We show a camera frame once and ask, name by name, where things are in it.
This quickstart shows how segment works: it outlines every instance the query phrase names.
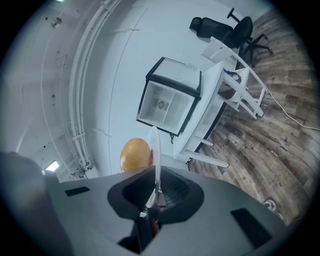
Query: white table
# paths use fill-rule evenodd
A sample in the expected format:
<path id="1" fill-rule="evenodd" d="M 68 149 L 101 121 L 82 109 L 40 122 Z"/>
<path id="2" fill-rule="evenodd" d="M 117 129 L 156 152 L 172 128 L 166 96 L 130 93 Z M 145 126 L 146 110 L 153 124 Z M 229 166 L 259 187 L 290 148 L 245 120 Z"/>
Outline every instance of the white table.
<path id="1" fill-rule="evenodd" d="M 201 100 L 197 103 L 194 111 L 191 115 L 189 122 L 187 123 L 183 133 L 179 137 L 174 138 L 173 143 L 173 157 L 175 159 L 180 156 L 197 159 L 209 164 L 213 164 L 221 167 L 228 167 L 229 164 L 225 161 L 206 156 L 188 149 L 188 146 L 192 141 L 197 141 L 198 143 L 204 143 L 209 146 L 213 146 L 213 143 L 199 137 L 197 132 L 200 126 L 206 119 L 206 116 L 210 112 L 211 107 L 218 100 L 217 93 L 219 85 L 222 79 L 223 63 L 220 62 L 210 68 L 208 71 L 202 73 L 202 83 L 201 83 Z"/>

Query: wooden floor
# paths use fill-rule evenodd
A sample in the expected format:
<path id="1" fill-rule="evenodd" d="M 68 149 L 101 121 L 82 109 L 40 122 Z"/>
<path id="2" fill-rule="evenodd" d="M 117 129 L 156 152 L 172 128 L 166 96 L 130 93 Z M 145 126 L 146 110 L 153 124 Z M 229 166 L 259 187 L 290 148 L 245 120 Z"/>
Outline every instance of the wooden floor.
<path id="1" fill-rule="evenodd" d="M 305 126 L 318 127 L 318 82 L 302 40 L 275 11 L 253 27 L 253 38 L 266 34 L 268 41 L 259 43 L 273 50 L 273 55 L 255 52 L 254 71 L 288 113 Z M 249 93 L 256 97 L 259 87 L 250 81 Z M 227 106 L 208 138 L 215 145 L 199 150 L 228 162 L 228 168 L 194 159 L 189 170 L 234 184 L 261 203 L 274 200 L 289 224 L 306 210 L 318 182 L 320 132 L 290 120 L 268 93 L 261 108 L 263 117 L 254 120 L 244 109 Z"/>

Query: white wall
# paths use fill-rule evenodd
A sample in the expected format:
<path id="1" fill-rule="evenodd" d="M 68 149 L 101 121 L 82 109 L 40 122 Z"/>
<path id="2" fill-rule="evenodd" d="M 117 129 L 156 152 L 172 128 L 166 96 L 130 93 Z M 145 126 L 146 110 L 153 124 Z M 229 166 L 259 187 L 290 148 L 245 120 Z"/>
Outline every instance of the white wall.
<path id="1" fill-rule="evenodd" d="M 114 20 L 102 28 L 85 81 L 85 139 L 92 162 L 104 175 L 120 172 L 120 153 L 129 139 L 147 139 L 150 127 L 136 116 L 148 71 L 161 57 L 193 62 L 208 44 L 189 29 L 191 20 L 210 17 L 236 25 L 226 18 L 230 9 L 212 0 L 138 0 L 129 7 L 127 2 L 119 6 Z M 160 139 L 166 155 L 162 164 L 187 170 L 186 159 L 170 159 L 169 134 L 160 131 Z"/>
<path id="2" fill-rule="evenodd" d="M 21 29 L 0 71 L 0 150 L 18 152 L 42 168 L 57 160 L 62 180 L 70 175 L 63 162 L 70 170 L 77 167 L 65 131 L 70 71 L 79 40 L 99 6 L 98 0 L 48 0 Z M 51 21 L 56 17 L 62 24 L 55 29 Z"/>
<path id="3" fill-rule="evenodd" d="M 231 8 L 241 16 L 250 16 L 256 21 L 262 15 L 266 14 L 273 8 L 268 0 L 216 0 L 217 2 Z"/>

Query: light fixture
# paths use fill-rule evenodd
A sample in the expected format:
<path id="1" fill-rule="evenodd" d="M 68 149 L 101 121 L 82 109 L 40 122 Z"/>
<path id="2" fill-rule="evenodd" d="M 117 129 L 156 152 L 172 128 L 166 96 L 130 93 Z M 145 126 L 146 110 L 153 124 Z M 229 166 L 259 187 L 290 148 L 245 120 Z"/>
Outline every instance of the light fixture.
<path id="1" fill-rule="evenodd" d="M 59 164 L 57 161 L 54 161 L 52 164 L 50 164 L 45 170 L 54 172 L 59 167 Z"/>

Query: gray surface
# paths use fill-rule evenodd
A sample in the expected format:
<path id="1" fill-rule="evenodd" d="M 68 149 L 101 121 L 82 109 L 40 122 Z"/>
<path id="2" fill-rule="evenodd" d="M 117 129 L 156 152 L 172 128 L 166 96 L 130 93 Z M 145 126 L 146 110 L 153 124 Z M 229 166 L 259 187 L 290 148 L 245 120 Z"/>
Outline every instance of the gray surface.
<path id="1" fill-rule="evenodd" d="M 138 172 L 64 183 L 46 176 L 52 204 L 69 236 L 75 255 L 107 255 L 107 252 L 132 255 L 118 246 L 117 242 L 130 235 L 134 222 L 120 218 L 115 213 L 108 204 L 107 194 L 112 185 Z M 65 190 L 82 186 L 88 187 L 90 191 L 70 197 L 65 193 Z"/>
<path id="2" fill-rule="evenodd" d="M 195 173 L 172 169 L 204 191 L 200 209 L 186 222 L 164 225 L 142 255 L 244 255 L 254 248 L 230 211 L 246 208 L 274 236 L 283 222 L 237 187 Z"/>
<path id="3" fill-rule="evenodd" d="M 276 215 L 237 187 L 184 170 L 171 170 L 202 187 L 203 205 L 187 221 L 163 225 L 142 255 L 247 254 L 254 247 L 230 213 L 241 208 L 246 208 L 272 236 L 284 229 Z M 120 251 L 131 254 L 116 243 L 130 234 L 133 221 L 116 215 L 108 205 L 107 193 L 113 184 L 135 173 L 60 184 L 54 182 L 49 186 L 54 207 L 70 237 L 75 255 L 105 255 L 106 250 L 118 255 Z M 71 197 L 64 193 L 66 189 L 81 186 L 88 187 L 90 191 Z"/>

